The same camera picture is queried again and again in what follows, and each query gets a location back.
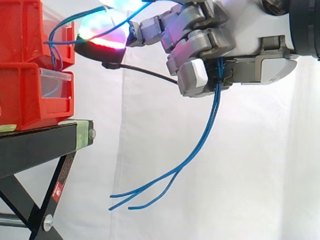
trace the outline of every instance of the green tape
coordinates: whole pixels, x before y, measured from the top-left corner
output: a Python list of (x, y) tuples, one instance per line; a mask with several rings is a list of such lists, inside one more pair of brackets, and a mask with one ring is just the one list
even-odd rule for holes
[(0, 133), (9, 133), (14, 132), (17, 128), (17, 125), (11, 124), (11, 125), (1, 125), (0, 126)]
[(89, 142), (89, 122), (86, 120), (67, 120), (59, 125), (76, 123), (76, 150), (88, 146)]

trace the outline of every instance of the black metal stand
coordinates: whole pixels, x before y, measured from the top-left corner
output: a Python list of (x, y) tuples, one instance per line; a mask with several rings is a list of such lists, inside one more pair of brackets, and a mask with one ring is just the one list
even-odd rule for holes
[[(0, 198), (15, 213), (0, 214), (0, 226), (25, 227), (30, 240), (62, 240), (53, 217), (72, 167), (76, 151), (93, 144), (92, 121), (26, 132), (0, 133)], [(41, 208), (14, 174), (59, 158)]]

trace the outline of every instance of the red storage bin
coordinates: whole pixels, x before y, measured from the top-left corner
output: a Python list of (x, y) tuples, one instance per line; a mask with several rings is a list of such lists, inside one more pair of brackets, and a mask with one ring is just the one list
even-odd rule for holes
[(35, 63), (0, 63), (0, 107), (2, 129), (57, 125), (74, 115), (73, 73), (41, 69)]
[[(45, 7), (41, 0), (0, 0), (0, 63), (36, 63), (40, 68), (53, 69), (48, 41), (62, 16)], [(61, 27), (55, 41), (74, 41), (74, 23)], [(75, 63), (72, 45), (56, 46), (63, 66)]]
[[(0, 0), (0, 133), (57, 125), (74, 115), (74, 76), (53, 71), (47, 41), (63, 20), (41, 0)], [(55, 41), (73, 41), (74, 24)], [(75, 62), (71, 45), (56, 46), (64, 69)]]

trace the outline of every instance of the metal bar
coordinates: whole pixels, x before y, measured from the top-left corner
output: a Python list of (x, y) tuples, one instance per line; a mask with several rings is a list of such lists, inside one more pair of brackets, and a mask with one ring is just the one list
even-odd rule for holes
[(0, 135), (0, 179), (72, 153), (77, 124)]
[(31, 222), (39, 212), (39, 207), (14, 175), (0, 179), (0, 198), (28, 229), (32, 232), (37, 230)]
[(53, 217), (55, 215), (70, 169), (74, 162), (75, 155), (76, 155), (76, 152), (72, 152), (60, 158), (59, 163), (53, 174), (49, 188), (44, 197), (41, 209), (38, 212), (36, 220), (34, 221), (34, 227), (37, 228), (37, 231), (31, 233), (30, 240), (36, 240), (36, 239), (62, 240), (59, 233), (56, 232), (54, 228), (49, 227), (49, 230), (46, 230), (44, 228), (44, 219), (47, 216)]
[(27, 228), (27, 226), (16, 215), (5, 213), (0, 213), (0, 226)]

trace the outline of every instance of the black cable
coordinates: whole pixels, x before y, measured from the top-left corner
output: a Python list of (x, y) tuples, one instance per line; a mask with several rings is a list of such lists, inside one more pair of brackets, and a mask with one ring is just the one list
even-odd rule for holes
[(137, 72), (141, 72), (141, 73), (144, 73), (144, 74), (148, 74), (148, 75), (151, 75), (151, 76), (154, 76), (156, 78), (160, 78), (160, 79), (163, 79), (163, 80), (166, 80), (172, 84), (178, 84), (178, 82), (170, 77), (167, 77), (167, 76), (164, 76), (164, 75), (161, 75), (159, 73), (156, 73), (154, 71), (149, 71), (149, 70), (146, 70), (144, 68), (141, 68), (141, 67), (137, 67), (137, 66), (132, 66), (132, 65), (127, 65), (127, 64), (119, 64), (119, 63), (109, 63), (109, 62), (103, 62), (102, 63), (102, 66), (104, 66), (106, 69), (129, 69), (129, 70), (133, 70), (133, 71), (137, 71)]

